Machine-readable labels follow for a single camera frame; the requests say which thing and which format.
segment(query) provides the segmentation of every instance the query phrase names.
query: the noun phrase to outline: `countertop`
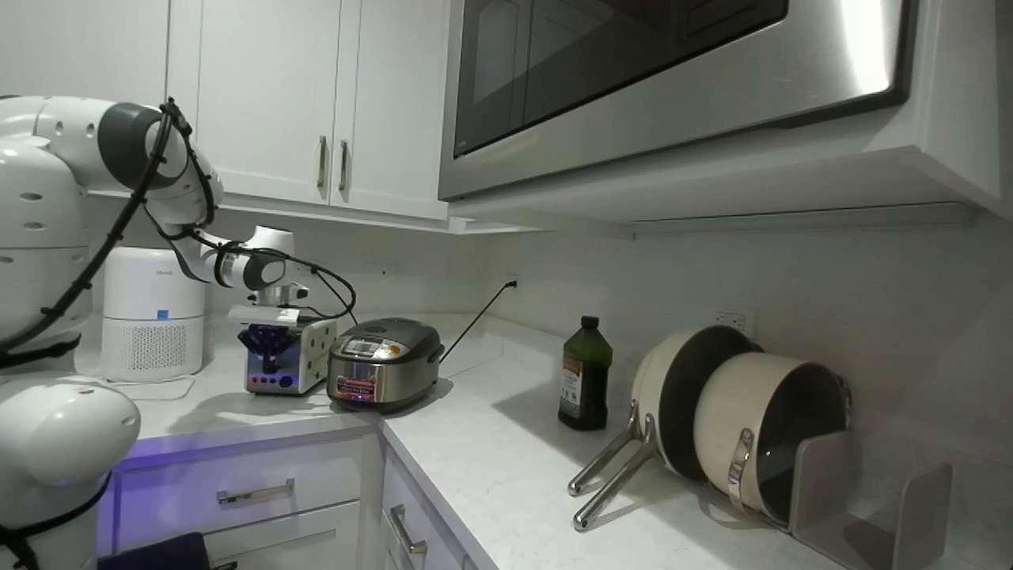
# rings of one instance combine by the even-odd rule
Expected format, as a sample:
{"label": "countertop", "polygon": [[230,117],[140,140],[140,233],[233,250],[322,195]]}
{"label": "countertop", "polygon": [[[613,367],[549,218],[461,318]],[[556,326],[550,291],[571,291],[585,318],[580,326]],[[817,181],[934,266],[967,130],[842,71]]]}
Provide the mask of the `countertop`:
{"label": "countertop", "polygon": [[241,379],[241,344],[214,343],[213,364],[182,400],[140,402],[143,433],[128,462],[380,424],[390,451],[478,567],[836,567],[766,518],[732,510],[720,491],[665,472],[663,458],[647,462],[604,504],[591,529],[577,532],[574,513],[588,493],[571,497],[567,480],[624,424],[624,408],[612,408],[608,431],[563,427],[554,418],[556,343],[549,333],[491,321],[444,361],[427,402],[386,418],[337,412],[322,391],[308,400],[250,396]]}

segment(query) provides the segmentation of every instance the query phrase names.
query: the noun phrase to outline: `dark bottle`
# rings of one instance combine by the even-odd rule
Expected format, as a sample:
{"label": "dark bottle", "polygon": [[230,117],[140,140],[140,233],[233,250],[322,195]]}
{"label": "dark bottle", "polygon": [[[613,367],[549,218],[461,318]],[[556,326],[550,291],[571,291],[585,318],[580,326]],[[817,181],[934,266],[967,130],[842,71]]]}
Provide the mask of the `dark bottle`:
{"label": "dark bottle", "polygon": [[584,318],[563,344],[560,412],[574,431],[601,431],[608,421],[612,344],[597,333],[597,318]]}

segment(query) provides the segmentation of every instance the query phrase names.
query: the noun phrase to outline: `kitchen counter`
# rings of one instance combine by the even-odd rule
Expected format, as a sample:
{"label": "kitchen counter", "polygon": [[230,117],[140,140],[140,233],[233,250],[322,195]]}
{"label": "kitchen counter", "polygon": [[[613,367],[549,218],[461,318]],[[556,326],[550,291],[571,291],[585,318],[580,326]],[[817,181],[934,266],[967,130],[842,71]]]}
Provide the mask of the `kitchen counter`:
{"label": "kitchen counter", "polygon": [[478,567],[834,567],[766,518],[732,510],[720,491],[665,472],[659,458],[604,504],[588,532],[574,532],[585,497],[571,497],[567,480],[624,424],[624,408],[612,408],[612,431],[563,427],[550,384],[556,343],[491,324],[444,361],[444,379],[427,402],[390,418],[333,412],[322,391],[308,400],[250,396],[241,384],[241,344],[219,343],[213,364],[182,400],[140,402],[143,433],[128,462],[380,424],[452,534],[487,557],[478,557]]}

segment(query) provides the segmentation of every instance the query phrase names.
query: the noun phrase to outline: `cabinet handle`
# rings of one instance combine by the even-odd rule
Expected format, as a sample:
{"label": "cabinet handle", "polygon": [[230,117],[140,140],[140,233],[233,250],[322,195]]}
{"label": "cabinet handle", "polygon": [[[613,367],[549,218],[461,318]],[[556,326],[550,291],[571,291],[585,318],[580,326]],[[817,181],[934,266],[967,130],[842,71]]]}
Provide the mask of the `cabinet handle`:
{"label": "cabinet handle", "polygon": [[342,140],[339,151],[342,151],[342,181],[339,181],[339,192],[347,200],[347,155],[353,155],[347,140]]}
{"label": "cabinet handle", "polygon": [[250,489],[250,491],[219,491],[219,508],[248,508],[248,504],[265,504],[278,493],[294,493],[294,477],[286,477],[283,485],[277,489]]}
{"label": "cabinet handle", "polygon": [[390,522],[398,529],[409,557],[413,557],[413,555],[422,555],[422,557],[424,557],[424,555],[432,552],[424,541],[413,541],[413,534],[409,534],[409,529],[404,529],[404,504],[390,508]]}
{"label": "cabinet handle", "polygon": [[318,191],[326,195],[326,136],[318,143]]}

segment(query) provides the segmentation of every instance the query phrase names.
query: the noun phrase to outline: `upper cabinet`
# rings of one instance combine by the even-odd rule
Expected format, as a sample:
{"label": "upper cabinet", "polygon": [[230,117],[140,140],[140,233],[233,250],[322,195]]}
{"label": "upper cabinet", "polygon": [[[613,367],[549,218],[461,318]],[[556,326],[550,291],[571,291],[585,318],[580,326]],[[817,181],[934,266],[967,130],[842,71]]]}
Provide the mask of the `upper cabinet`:
{"label": "upper cabinet", "polygon": [[167,0],[0,0],[0,94],[164,97]]}
{"label": "upper cabinet", "polygon": [[452,215],[978,202],[1013,218],[1008,0],[545,6],[467,0]]}
{"label": "upper cabinet", "polygon": [[178,0],[167,93],[230,202],[448,223],[448,15],[448,0]]}

